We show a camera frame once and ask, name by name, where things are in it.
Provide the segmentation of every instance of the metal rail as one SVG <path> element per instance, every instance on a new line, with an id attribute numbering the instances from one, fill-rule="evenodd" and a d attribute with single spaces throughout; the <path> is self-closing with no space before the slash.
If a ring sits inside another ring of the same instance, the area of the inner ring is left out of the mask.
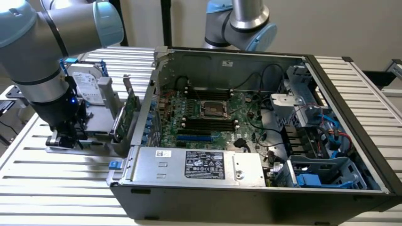
<path id="1" fill-rule="evenodd" d="M 106 60 L 121 97 L 127 96 L 122 77 L 131 74 L 137 95 L 143 98 L 154 49 L 101 49 L 89 53 L 85 59 Z M 318 57 L 318 61 L 402 178 L 402 144 L 397 142 L 402 128 L 399 120 L 341 58 Z M 50 154 L 45 150 L 45 136 L 50 134 L 45 121 L 35 115 L 0 158 L 0 225 L 217 225 L 131 220 L 106 184 L 107 166 L 117 158 Z M 401 223 L 402 205 L 384 213 L 364 213 L 342 226 L 400 226 Z"/>

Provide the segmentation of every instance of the warning label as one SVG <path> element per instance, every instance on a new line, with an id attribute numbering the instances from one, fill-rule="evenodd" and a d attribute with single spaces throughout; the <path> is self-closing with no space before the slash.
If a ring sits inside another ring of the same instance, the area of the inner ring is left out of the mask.
<path id="1" fill-rule="evenodd" d="M 197 179 L 225 180 L 224 153 L 188 151 L 185 176 Z"/>

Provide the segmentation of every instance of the cable connector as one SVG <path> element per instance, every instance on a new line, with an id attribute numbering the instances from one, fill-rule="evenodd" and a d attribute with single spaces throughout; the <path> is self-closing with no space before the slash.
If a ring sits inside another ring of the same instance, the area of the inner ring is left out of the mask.
<path id="1" fill-rule="evenodd" d="M 252 153 L 250 147 L 248 145 L 248 141 L 244 138 L 237 139 L 233 145 L 237 148 L 246 148 L 248 152 Z"/>

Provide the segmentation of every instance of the green circuit board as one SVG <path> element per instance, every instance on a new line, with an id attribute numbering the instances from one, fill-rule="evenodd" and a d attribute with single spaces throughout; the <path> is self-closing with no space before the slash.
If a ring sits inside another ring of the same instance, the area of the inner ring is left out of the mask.
<path id="1" fill-rule="evenodd" d="M 121 142 L 123 137 L 126 137 L 129 133 L 133 118 L 134 118 L 134 111 L 137 107 L 138 107 L 137 96 L 133 89 L 130 89 L 125 107 L 121 109 L 119 112 L 119 120 L 115 122 L 111 131 L 111 135 L 114 136 L 115 142 Z"/>
<path id="2" fill-rule="evenodd" d="M 177 136 L 178 130 L 182 128 L 182 118 L 188 116 L 189 118 L 208 118 L 224 120 L 238 120 L 240 128 L 236 131 L 212 131 L 213 142 L 200 142 L 200 141 L 186 141 L 186 148 L 194 149 L 210 149 L 210 150 L 237 150 L 233 143 L 237 139 L 244 138 L 248 143 L 252 143 L 253 133 L 257 137 L 261 136 L 264 131 L 256 129 L 248 121 L 248 111 L 252 103 L 246 103 L 248 93 L 236 93 L 234 96 L 226 101 L 226 111 L 228 117 L 217 117 L 214 115 L 202 116 L 201 103 L 205 100 L 188 99 L 185 95 L 178 92 L 166 92 L 164 94 L 164 111 L 160 110 L 162 116 L 162 139 L 161 147 L 177 147 Z M 258 106 L 254 105 L 250 112 L 256 113 L 256 117 L 252 120 L 256 126 L 262 127 L 262 121 L 257 119 Z"/>

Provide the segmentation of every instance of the robotic arm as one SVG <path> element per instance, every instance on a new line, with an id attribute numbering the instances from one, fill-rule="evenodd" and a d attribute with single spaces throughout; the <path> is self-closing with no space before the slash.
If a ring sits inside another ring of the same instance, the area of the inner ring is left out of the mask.
<path id="1" fill-rule="evenodd" d="M 78 4 L 89 4 L 95 2 L 95 0 L 41 0 L 45 10 L 67 8 Z"/>
<path id="2" fill-rule="evenodd" d="M 262 0 L 210 0 L 204 48 L 266 51 L 277 36 L 277 24 Z"/>
<path id="3" fill-rule="evenodd" d="M 59 134 L 47 143 L 74 147 L 86 139 L 87 115 L 61 59 L 122 41 L 118 11 L 109 2 L 95 2 L 37 12 L 26 0 L 3 0 L 0 29 L 0 72 Z"/>

